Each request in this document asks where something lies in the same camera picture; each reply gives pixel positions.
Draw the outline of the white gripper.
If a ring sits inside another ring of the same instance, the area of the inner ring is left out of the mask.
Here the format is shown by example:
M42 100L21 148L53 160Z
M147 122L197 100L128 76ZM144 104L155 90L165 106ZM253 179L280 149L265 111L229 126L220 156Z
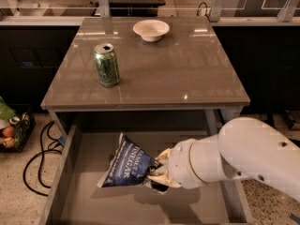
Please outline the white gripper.
M174 148L167 148L156 158L159 167L166 166L168 175L148 175L147 178L169 188L193 189L207 186L194 171L190 160L190 150L195 139L179 142Z

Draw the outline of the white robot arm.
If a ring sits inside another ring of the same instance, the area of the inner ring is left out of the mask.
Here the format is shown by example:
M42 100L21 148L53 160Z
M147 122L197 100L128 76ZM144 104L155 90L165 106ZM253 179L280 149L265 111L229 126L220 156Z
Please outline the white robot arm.
M217 135L179 142L157 161L161 166L148 178L171 188L252 178L300 202L300 148L254 118L235 118Z

